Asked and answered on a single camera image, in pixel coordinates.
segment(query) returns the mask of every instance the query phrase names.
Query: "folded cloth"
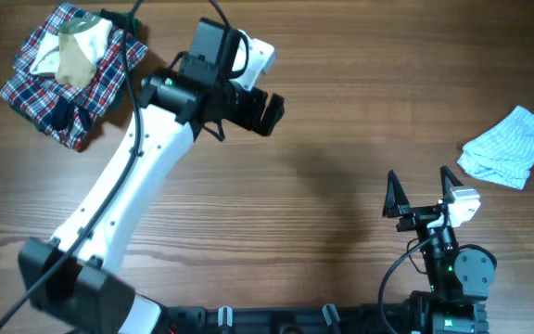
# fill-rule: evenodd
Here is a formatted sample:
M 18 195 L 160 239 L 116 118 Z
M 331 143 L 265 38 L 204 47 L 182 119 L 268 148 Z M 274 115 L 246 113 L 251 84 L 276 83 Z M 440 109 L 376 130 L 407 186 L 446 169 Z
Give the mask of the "folded cloth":
M 476 179 L 522 189 L 534 164 L 534 114 L 516 107 L 498 125 L 467 143 L 457 163 Z
M 108 47 L 104 56 L 97 63 L 97 72 L 92 82 L 85 88 L 58 83 L 54 78 L 31 75 L 30 68 L 36 60 L 38 49 L 46 33 L 58 35 L 58 26 L 75 18 L 82 18 L 87 12 L 68 3 L 60 4 L 46 19 L 44 25 L 38 27 L 24 41 L 14 59 L 16 75 L 3 86 L 1 97 L 9 104 L 19 108 L 33 120 L 43 132 L 52 136 L 60 144 L 68 148 L 80 150 L 87 130 L 83 128 L 80 115 L 84 109 L 90 114 L 91 124 L 103 116 L 110 103 L 114 100 L 125 80 L 124 67 L 121 59 L 122 30 L 113 27 L 108 35 Z M 133 69 L 145 56 L 147 46 L 137 42 L 130 34 L 127 38 L 127 63 Z M 57 131 L 52 125 L 52 113 L 62 96 L 71 102 L 76 110 L 67 129 Z

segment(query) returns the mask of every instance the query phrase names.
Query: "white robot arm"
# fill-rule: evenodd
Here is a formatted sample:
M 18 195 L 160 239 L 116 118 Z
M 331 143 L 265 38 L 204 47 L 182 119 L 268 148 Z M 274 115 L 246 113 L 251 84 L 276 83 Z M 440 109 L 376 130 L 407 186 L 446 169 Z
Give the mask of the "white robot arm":
M 244 69 L 244 72 L 239 77 L 231 79 L 230 82 L 240 89 L 251 92 L 260 74 L 266 73 L 273 65 L 275 49 L 263 41 L 250 39 L 245 32 L 241 33 L 246 37 L 246 41 L 241 40 L 239 43 L 233 71 Z M 178 122 L 177 114 L 171 110 L 153 103 L 147 104 L 140 110 L 142 137 L 139 156 L 120 190 L 96 221 L 82 246 L 74 253 L 78 262 L 93 263 L 101 273 L 105 273 L 100 279 L 107 279 L 111 276 L 116 279 L 114 276 L 121 269 L 127 245 L 141 216 L 158 192 L 162 181 L 193 146 L 196 137 L 191 123 Z M 67 251 L 73 245 L 119 179 L 122 169 L 132 154 L 135 126 L 133 118 L 117 152 L 92 190 L 70 218 L 53 233 L 49 244 L 56 245 L 58 251 Z M 28 270 L 23 270 L 22 274 L 25 275 Z M 61 318 L 67 315 L 65 311 L 46 311 Z M 161 312 L 160 305 L 135 294 L 129 313 L 118 332 L 122 334 L 152 333 L 158 326 Z

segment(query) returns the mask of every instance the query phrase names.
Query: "black plastic part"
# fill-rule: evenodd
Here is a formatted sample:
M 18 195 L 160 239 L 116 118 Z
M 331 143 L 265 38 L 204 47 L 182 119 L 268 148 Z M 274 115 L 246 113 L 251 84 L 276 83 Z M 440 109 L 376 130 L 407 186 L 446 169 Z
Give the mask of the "black plastic part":
M 26 289 L 61 257 L 62 251 L 35 238 L 26 241 L 18 262 Z M 134 289 L 95 267 L 71 258 L 31 296 L 35 308 L 88 333 L 117 333 L 134 302 Z
M 242 32 L 239 30 L 202 18 L 197 25 L 189 56 L 183 58 L 179 74 L 196 80 L 202 78 L 202 83 L 210 86 L 215 84 L 215 80 L 212 81 L 212 74 L 215 74 L 215 79 L 218 74 L 223 78 L 229 78 L 232 75 L 241 38 Z M 199 66 L 203 66 L 201 62 L 212 65 L 212 69 L 200 70 Z
M 442 180 L 442 197 L 446 197 L 446 193 L 449 192 L 451 185 L 462 186 L 463 184 L 459 179 L 454 176 L 452 171 L 447 166 L 440 167 L 440 179 Z
M 232 87 L 234 96 L 224 118 L 259 135 L 271 135 L 275 125 L 284 117 L 284 98 L 273 94 L 266 109 L 267 93 L 259 88 L 247 92 L 237 85 Z
M 454 274 L 462 286 L 461 297 L 466 302 L 483 302 L 489 296 L 495 269 L 488 255 L 481 250 L 463 250 L 454 262 Z
M 401 333 L 407 329 L 408 309 L 404 304 L 387 306 L 388 316 Z M 337 308 L 338 330 L 343 334 L 386 333 L 378 323 L 376 305 Z M 165 307 L 162 321 L 154 334 L 165 334 L 176 328 L 179 334 L 223 334 L 218 325 L 218 310 Z M 233 334 L 337 334 L 324 320 L 321 308 L 234 309 Z
M 113 25 L 125 30 L 125 25 L 127 24 L 127 16 L 121 13 L 112 12 L 104 8 L 100 9 L 99 17 L 103 19 L 108 19 L 112 22 Z
M 157 96 L 158 87 L 153 84 L 146 84 L 139 94 L 139 107 L 147 108 L 149 103 Z
M 154 334 L 386 334 L 376 304 L 335 308 L 234 309 L 231 328 L 220 326 L 219 310 L 201 307 L 162 307 Z M 386 305 L 387 317 L 399 333 L 477 333 L 489 330 L 483 304 L 439 302 L 432 293 L 414 291 L 402 304 Z
M 394 171 L 388 172 L 387 196 L 382 216 L 387 218 L 397 218 L 410 213 L 411 206 L 401 182 Z
M 490 253 L 489 250 L 486 250 L 481 246 L 471 245 L 471 244 L 466 244 L 466 245 L 463 245 L 463 246 L 459 246 L 459 251 L 462 251 L 462 250 L 478 250 L 478 251 L 481 251 L 484 254 L 486 254 L 486 256 L 488 256 L 489 260 L 493 264 L 493 268 L 494 269 L 498 268 L 498 260 L 496 259 L 496 257 L 492 253 Z

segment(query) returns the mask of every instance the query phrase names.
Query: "crumpled cloth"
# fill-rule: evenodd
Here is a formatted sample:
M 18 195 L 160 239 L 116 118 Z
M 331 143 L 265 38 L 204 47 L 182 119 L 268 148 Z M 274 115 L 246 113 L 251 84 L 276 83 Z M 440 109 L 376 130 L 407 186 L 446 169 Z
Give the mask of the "crumpled cloth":
M 467 143 L 457 163 L 476 179 L 523 189 L 534 164 L 534 114 L 516 107 L 498 125 Z

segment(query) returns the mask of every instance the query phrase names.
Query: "beige fabric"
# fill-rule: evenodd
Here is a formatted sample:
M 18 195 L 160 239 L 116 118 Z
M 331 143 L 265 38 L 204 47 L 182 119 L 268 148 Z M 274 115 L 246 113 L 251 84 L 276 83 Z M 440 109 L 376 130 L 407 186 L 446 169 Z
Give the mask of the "beige fabric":
M 72 34 L 59 33 L 59 68 L 55 79 L 60 84 L 85 88 L 96 74 L 96 66 L 83 54 Z

